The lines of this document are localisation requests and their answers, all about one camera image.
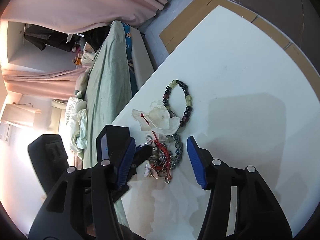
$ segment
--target chair backrest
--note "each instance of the chair backrest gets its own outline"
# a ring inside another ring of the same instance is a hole
[[[28,153],[41,186],[48,194],[69,167],[61,136],[41,135],[28,146]]]

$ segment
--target jewelry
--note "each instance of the jewelry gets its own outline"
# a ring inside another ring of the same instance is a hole
[[[166,87],[166,91],[164,92],[162,103],[167,108],[171,117],[175,117],[176,114],[170,109],[169,105],[169,96],[171,94],[172,88],[176,85],[179,85],[183,89],[185,99],[186,99],[186,111],[183,114],[183,118],[180,121],[180,127],[184,127],[186,123],[190,119],[190,115],[192,112],[192,97],[189,95],[188,86],[179,80],[173,80],[169,86]],[[182,160],[182,152],[183,152],[183,143],[180,141],[180,136],[177,133],[172,135],[168,135],[167,138],[172,138],[175,141],[175,156],[173,157],[172,152],[168,151],[167,146],[164,143],[160,143],[156,134],[152,132],[154,135],[154,139],[148,135],[146,137],[147,144],[153,145],[153,155],[148,159],[146,164],[146,172],[145,177],[153,177],[153,178],[164,178],[164,181],[169,184],[172,179],[171,171],[179,165]]]

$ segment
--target red cord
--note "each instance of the red cord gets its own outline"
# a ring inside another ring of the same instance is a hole
[[[143,113],[141,113],[140,115],[146,122],[147,124],[150,126],[150,123],[147,121],[147,119],[145,119]],[[156,136],[156,133],[154,131],[152,131],[153,135],[155,136],[155,139],[152,140],[152,142],[154,142],[156,144],[156,146],[158,147],[159,150],[161,150],[164,155],[165,155],[165,158],[167,159],[167,164],[166,164],[166,168],[167,168],[167,173],[168,173],[168,179],[172,179],[171,175],[170,175],[170,154],[168,152],[168,149],[166,147],[164,147],[158,140],[157,136]]]

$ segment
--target hanging clothes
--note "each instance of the hanging clothes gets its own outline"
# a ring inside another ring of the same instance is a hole
[[[72,37],[71,41],[67,43],[68,35],[66,33],[57,32],[39,25],[28,27],[24,34],[25,39],[40,50],[44,50],[46,45],[50,45],[70,52],[76,41],[75,37]]]
[[[102,46],[102,43],[107,38],[110,31],[110,26],[98,27],[92,30],[88,30],[83,34],[84,39],[89,45],[97,51]]]

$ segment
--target metal screw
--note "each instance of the metal screw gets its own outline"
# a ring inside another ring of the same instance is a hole
[[[76,170],[76,167],[70,166],[69,168],[67,168],[67,173],[73,173],[75,170]]]
[[[218,166],[218,165],[221,164],[221,161],[220,161],[219,159],[214,159],[214,160],[212,161],[212,164]]]
[[[255,171],[256,171],[256,168],[253,167],[253,166],[248,166],[248,167],[247,167],[247,170],[248,170],[249,172],[255,172]]]
[[[110,161],[109,161],[108,159],[103,160],[103,161],[101,162],[101,165],[102,165],[102,166],[108,166],[108,165],[110,165]]]

